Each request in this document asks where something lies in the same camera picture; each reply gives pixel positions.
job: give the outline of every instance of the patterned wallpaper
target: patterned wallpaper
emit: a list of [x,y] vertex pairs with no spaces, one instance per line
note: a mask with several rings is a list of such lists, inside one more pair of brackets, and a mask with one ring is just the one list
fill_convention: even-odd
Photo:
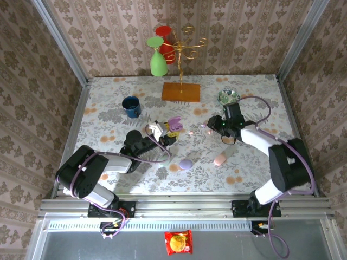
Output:
[[24,259],[81,86],[30,1],[0,1],[0,259]]
[[347,245],[347,1],[330,0],[285,83]]
[[[190,44],[207,37],[185,74],[275,74],[312,0],[45,0],[89,77],[150,75],[146,40],[160,25]],[[177,64],[169,66],[178,74]]]

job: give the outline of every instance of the cable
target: cable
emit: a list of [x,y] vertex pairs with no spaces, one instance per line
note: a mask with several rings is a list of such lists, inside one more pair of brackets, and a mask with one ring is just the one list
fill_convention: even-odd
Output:
[[166,158],[165,160],[163,161],[150,161],[150,160],[144,160],[144,159],[140,159],[140,158],[135,158],[135,157],[132,157],[132,156],[128,156],[128,155],[124,155],[124,154],[121,154],[121,153],[113,153],[113,152],[94,152],[92,155],[90,155],[83,163],[82,165],[79,167],[79,169],[76,171],[75,173],[75,176],[73,177],[71,183],[70,183],[70,192],[71,192],[71,196],[76,198],[76,194],[74,192],[74,185],[76,183],[76,180],[78,178],[78,176],[80,175],[82,169],[87,165],[87,163],[92,159],[94,158],[95,156],[99,155],[99,154],[107,154],[107,155],[115,155],[115,156],[120,156],[120,157],[125,157],[125,158],[128,158],[128,159],[133,159],[135,161],[141,161],[143,163],[164,163],[168,160],[170,160],[171,158],[171,153],[169,150],[167,150],[162,144],[160,144],[159,142],[157,142],[157,140],[155,138],[153,138],[148,132],[147,132],[147,128],[148,128],[148,125],[146,125],[145,127],[145,132],[148,136],[149,139],[151,139],[157,146],[159,146],[162,150],[164,150],[167,154],[168,154],[168,158]]
[[[307,173],[309,174],[310,176],[310,182],[311,182],[311,188],[309,191],[297,191],[297,190],[289,190],[289,191],[286,191],[285,193],[283,193],[281,196],[277,197],[276,200],[274,200],[271,204],[271,207],[270,207],[270,211],[269,211],[269,216],[268,216],[268,238],[269,238],[269,241],[270,241],[270,245],[273,249],[273,251],[275,252],[275,254],[282,258],[282,259],[287,259],[289,257],[289,254],[290,254],[290,251],[289,251],[289,246],[288,244],[285,242],[285,240],[283,238],[281,238],[280,236],[278,235],[275,235],[275,234],[271,234],[271,216],[272,216],[272,212],[273,212],[273,209],[275,207],[275,204],[276,204],[276,201],[278,201],[280,198],[283,198],[287,195],[291,195],[291,194],[312,194],[313,191],[314,191],[314,187],[316,186],[316,181],[314,179],[314,176],[313,176],[313,173],[308,165],[308,163],[305,161],[305,159],[302,157],[302,155],[297,151],[295,150],[291,145],[289,145],[287,142],[283,141],[282,139],[272,135],[272,134],[269,134],[267,132],[265,132],[264,130],[260,129],[258,127],[258,124],[260,124],[261,122],[267,120],[270,115],[271,115],[271,106],[270,104],[265,100],[263,99],[262,97],[259,97],[259,96],[245,96],[245,97],[242,97],[238,100],[238,102],[240,100],[243,100],[243,99],[247,99],[247,98],[255,98],[255,99],[260,99],[261,101],[263,101],[266,106],[268,107],[269,109],[269,113],[267,114],[266,117],[264,117],[263,119],[259,120],[257,123],[255,123],[255,129],[260,132],[261,134],[269,137],[269,138],[272,138],[278,142],[280,142],[281,144],[285,145],[290,151],[292,151],[298,158],[299,160],[302,162],[302,164],[304,165],[305,169],[307,170]],[[277,249],[275,248],[274,244],[273,244],[273,241],[272,241],[272,237],[276,237],[279,241],[281,241],[283,243],[283,245],[285,247],[287,247],[287,254],[285,256],[282,256],[281,254],[278,253]]]
[[119,208],[119,211],[121,211],[124,215],[126,215],[126,219],[129,218],[129,213],[128,213],[125,209],[123,209],[123,208],[121,207],[121,208]]
[[273,215],[271,215],[271,218],[272,218],[272,223],[273,223],[272,228],[274,229],[274,228],[275,228],[275,221],[274,221],[274,219],[273,219]]
[[[122,212],[120,212],[119,210],[105,209],[105,208],[99,206],[98,204],[95,204],[95,203],[92,203],[92,204],[93,204],[95,207],[97,207],[97,208],[99,208],[99,209],[101,209],[101,210],[108,211],[108,212],[115,212],[115,213],[121,215],[121,217],[122,217],[121,225],[120,225],[119,229],[118,229],[115,233],[110,234],[110,238],[113,238],[114,236],[116,236],[116,235],[124,228],[124,226],[125,226],[125,215],[124,215]],[[112,223],[113,223],[113,222],[110,222],[109,224],[106,224],[106,225],[102,228],[102,230],[101,230],[102,235],[104,235],[105,229],[106,229],[107,227],[109,227],[110,224],[112,224]]]

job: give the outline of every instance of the red snack bag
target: red snack bag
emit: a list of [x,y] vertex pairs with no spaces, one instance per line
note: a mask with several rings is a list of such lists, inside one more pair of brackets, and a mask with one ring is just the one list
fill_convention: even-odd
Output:
[[164,238],[168,255],[193,254],[191,230],[182,232],[164,232]]

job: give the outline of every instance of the small plate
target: small plate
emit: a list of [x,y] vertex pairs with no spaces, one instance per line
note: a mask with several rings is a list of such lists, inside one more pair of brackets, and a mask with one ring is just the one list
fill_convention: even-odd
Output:
[[217,100],[219,104],[224,106],[225,104],[236,102],[240,99],[240,95],[232,89],[224,89],[219,91]]

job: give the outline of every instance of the green cup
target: green cup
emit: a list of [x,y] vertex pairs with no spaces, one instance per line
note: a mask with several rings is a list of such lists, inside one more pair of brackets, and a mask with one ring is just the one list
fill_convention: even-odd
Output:
[[163,44],[163,42],[163,38],[158,36],[151,37],[147,40],[148,46],[155,49],[155,52],[151,58],[151,73],[156,77],[161,77],[168,73],[166,60],[159,52],[159,47]]

